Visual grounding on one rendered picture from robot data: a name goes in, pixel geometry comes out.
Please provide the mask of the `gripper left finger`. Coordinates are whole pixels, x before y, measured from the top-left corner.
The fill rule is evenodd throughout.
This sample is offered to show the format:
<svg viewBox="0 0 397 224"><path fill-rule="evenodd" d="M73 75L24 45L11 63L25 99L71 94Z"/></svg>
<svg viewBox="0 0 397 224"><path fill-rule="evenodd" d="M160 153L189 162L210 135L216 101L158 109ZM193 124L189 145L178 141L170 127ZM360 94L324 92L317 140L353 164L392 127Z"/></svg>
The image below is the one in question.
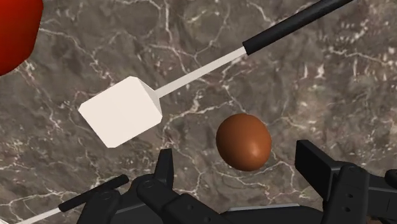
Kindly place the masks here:
<svg viewBox="0 0 397 224"><path fill-rule="evenodd" d="M137 197L163 221L163 224L231 224L226 218L196 198L172 189L174 166L172 150L163 149L153 175L142 180ZM85 204L77 224L110 224L118 210L118 190L101 190Z"/></svg>

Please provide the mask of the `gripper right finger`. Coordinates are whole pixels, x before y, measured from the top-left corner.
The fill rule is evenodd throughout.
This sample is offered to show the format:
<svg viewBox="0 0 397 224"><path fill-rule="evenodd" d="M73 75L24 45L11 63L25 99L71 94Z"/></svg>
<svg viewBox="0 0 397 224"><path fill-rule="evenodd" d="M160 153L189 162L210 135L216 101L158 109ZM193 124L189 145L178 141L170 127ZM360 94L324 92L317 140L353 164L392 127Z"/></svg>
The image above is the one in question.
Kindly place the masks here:
<svg viewBox="0 0 397 224"><path fill-rule="evenodd" d="M296 142L295 167L323 198L321 224L365 224L367 216L397 224L397 169L376 176L306 139Z"/></svg>

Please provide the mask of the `brown egg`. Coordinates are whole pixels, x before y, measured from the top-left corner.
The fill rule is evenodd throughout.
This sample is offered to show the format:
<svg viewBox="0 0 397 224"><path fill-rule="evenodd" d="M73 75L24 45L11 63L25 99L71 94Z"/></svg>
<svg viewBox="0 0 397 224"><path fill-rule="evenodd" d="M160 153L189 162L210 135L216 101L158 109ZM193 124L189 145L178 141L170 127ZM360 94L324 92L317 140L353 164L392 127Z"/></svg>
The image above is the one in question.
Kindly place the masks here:
<svg viewBox="0 0 397 224"><path fill-rule="evenodd" d="M220 124L216 132L216 146L229 166L240 171L255 171L267 162L272 138L259 118L239 113Z"/></svg>

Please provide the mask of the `red round object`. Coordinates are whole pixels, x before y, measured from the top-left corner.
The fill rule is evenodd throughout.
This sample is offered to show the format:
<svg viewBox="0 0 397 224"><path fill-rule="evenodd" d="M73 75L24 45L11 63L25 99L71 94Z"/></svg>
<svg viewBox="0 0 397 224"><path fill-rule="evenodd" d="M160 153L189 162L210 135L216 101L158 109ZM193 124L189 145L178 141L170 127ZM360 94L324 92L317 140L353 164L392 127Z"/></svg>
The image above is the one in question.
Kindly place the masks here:
<svg viewBox="0 0 397 224"><path fill-rule="evenodd" d="M43 0L0 0L0 76L32 53L43 14Z"/></svg>

